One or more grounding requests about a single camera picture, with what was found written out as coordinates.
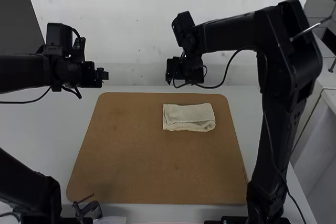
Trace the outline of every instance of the cork board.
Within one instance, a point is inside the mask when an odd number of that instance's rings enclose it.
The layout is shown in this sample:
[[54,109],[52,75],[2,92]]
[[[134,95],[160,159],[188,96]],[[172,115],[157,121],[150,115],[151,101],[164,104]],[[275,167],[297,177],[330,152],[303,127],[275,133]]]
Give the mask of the cork board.
[[[163,104],[210,103],[209,132],[164,131]],[[245,204],[247,178],[227,99],[220,94],[104,93],[67,187],[70,201]]]

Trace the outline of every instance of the beige towel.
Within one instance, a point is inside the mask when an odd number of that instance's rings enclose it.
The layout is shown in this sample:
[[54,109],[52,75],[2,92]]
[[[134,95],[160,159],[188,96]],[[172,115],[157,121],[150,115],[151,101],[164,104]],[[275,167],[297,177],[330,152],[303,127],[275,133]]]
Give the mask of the beige towel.
[[186,106],[163,105],[165,131],[207,132],[213,130],[215,126],[215,114],[210,103]]

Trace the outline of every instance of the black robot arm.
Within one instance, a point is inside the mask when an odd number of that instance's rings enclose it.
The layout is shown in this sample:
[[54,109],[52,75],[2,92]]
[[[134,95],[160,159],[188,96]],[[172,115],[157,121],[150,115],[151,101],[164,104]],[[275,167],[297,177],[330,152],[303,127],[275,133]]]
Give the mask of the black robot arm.
[[[72,44],[73,31],[77,38]],[[58,23],[47,25],[46,44],[35,54],[0,55],[0,93],[51,86],[53,91],[68,88],[101,88],[108,72],[85,61],[85,38]]]
[[247,188],[250,223],[282,220],[295,133],[322,70],[321,53],[312,33],[291,39],[308,27],[298,0],[197,26],[189,12],[178,14],[172,22],[185,56],[167,60],[168,83],[173,78],[190,84],[203,83],[201,57],[205,53],[224,50],[257,53],[264,115],[256,166]]

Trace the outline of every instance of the table surface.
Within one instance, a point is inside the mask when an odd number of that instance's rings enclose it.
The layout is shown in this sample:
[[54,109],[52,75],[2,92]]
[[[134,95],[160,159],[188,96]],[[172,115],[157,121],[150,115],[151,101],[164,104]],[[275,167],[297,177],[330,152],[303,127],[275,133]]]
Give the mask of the table surface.
[[[45,90],[32,89],[2,95],[2,100],[30,100]],[[52,176],[61,185],[64,216],[73,216],[66,198],[66,187],[84,139],[98,96],[104,92],[220,93],[229,102],[234,127],[248,179],[251,178],[259,142],[262,119],[261,96],[257,87],[228,87],[203,90],[197,87],[174,89],[154,86],[104,86],[102,89],[81,90],[82,100],[73,94],[49,93],[37,103],[0,105],[1,148],[33,170]],[[288,168],[288,187],[297,200],[307,223],[315,224],[300,184]],[[105,216],[126,216],[128,223],[179,221],[203,222],[219,220],[222,215],[246,215],[246,206],[203,205],[132,205],[106,204]],[[0,212],[8,210],[0,205]],[[291,223],[302,223],[293,202],[287,197],[284,216]]]

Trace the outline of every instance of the cable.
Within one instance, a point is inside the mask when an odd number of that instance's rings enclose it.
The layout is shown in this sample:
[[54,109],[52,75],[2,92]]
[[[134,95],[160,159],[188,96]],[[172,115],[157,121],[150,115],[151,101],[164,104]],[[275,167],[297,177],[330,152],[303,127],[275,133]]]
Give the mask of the cable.
[[205,68],[205,70],[206,70],[205,74],[203,75],[203,78],[204,78],[204,77],[206,77],[206,74],[208,73],[208,68],[206,67],[206,65],[203,65],[202,67]]
[[6,212],[6,213],[4,213],[4,214],[1,214],[1,215],[0,215],[0,218],[5,217],[5,216],[13,216],[13,217],[17,220],[17,222],[20,222],[20,217],[19,217],[19,215],[17,215],[17,214],[14,213],[14,212]]
[[73,28],[72,31],[73,31],[74,34],[76,34],[77,38],[80,38],[79,32],[77,32],[76,29]]
[[[264,58],[265,58],[265,75],[264,75],[264,83],[263,83],[261,89],[265,90],[264,88],[265,88],[265,85],[266,85],[268,69],[267,69],[267,58],[266,58],[266,55],[265,54],[263,54],[263,55],[264,55]],[[293,203],[295,204],[296,208],[298,209],[298,211],[300,213],[300,216],[302,218],[303,223],[307,224],[306,220],[305,220],[305,217],[303,216],[303,213],[301,211],[301,208],[299,207],[299,204],[296,202],[296,200],[294,199],[294,197],[292,196],[292,194],[290,194],[287,182],[286,182],[285,178],[283,177],[283,175],[281,174],[281,171],[279,170],[279,168],[276,165],[275,156],[274,156],[274,150],[273,150],[273,145],[272,145],[272,140],[271,140],[270,129],[269,129],[269,125],[268,125],[267,116],[266,116],[266,113],[265,113],[265,110],[264,110],[264,100],[262,100],[262,107],[263,107],[263,115],[264,115],[264,119],[265,119],[266,129],[267,129],[267,133],[268,133],[268,139],[269,139],[269,145],[270,145],[270,151],[271,151],[272,165],[273,165],[274,169],[276,170],[276,172],[278,173],[278,175],[280,176],[280,178],[281,178],[281,180],[282,180],[282,182],[283,182],[283,184],[285,186],[285,189],[286,189],[286,192],[288,194],[288,197],[293,201]]]
[[66,88],[65,86],[62,86],[61,88],[62,88],[64,91],[67,91],[67,92],[69,92],[69,93],[74,94],[75,96],[78,97],[79,100],[82,99],[82,95],[80,94],[80,92],[79,92],[79,90],[77,89],[77,87],[74,87],[74,90],[75,90],[75,91],[72,90],[72,89]]
[[203,88],[203,89],[217,89],[217,88],[219,88],[220,86],[223,85],[223,83],[224,83],[224,81],[225,81],[225,79],[226,79],[227,71],[228,71],[228,69],[229,69],[229,66],[230,66],[232,60],[236,57],[236,55],[237,55],[238,53],[240,53],[240,52],[243,51],[243,50],[252,50],[252,48],[250,48],[250,47],[243,47],[243,48],[240,48],[240,49],[238,49],[237,51],[235,51],[234,54],[233,54],[233,55],[231,56],[231,58],[229,59],[227,65],[226,65],[225,73],[224,73],[224,77],[223,77],[222,81],[220,82],[220,84],[217,84],[217,85],[215,85],[215,86],[210,86],[210,87],[209,87],[209,86],[203,86],[203,85],[200,85],[200,84],[195,83],[195,82],[192,82],[192,81],[186,82],[186,83],[184,83],[184,84],[182,84],[182,85],[180,85],[180,86],[176,86],[176,85],[175,85],[175,73],[176,73],[177,67],[178,67],[179,63],[181,62],[181,59],[182,59],[182,57],[183,57],[183,55],[184,55],[184,51],[183,51],[182,54],[181,54],[181,56],[180,56],[179,61],[177,62],[176,66],[175,66],[175,70],[174,70],[174,74],[173,74],[173,85],[174,85],[174,87],[177,88],[177,89],[179,89],[179,88],[181,88],[181,87],[183,87],[183,86],[186,86],[186,85],[188,85],[188,84],[191,84],[191,85],[195,85],[195,86],[198,86],[198,87],[200,87],[200,88]]
[[50,91],[50,89],[51,89],[51,87],[49,87],[47,89],[47,91],[44,92],[43,95],[41,95],[39,98],[34,99],[34,100],[30,100],[30,101],[13,101],[13,102],[11,102],[11,101],[8,101],[8,102],[7,101],[0,101],[0,104],[28,104],[28,103],[37,102],[37,101],[41,100]]

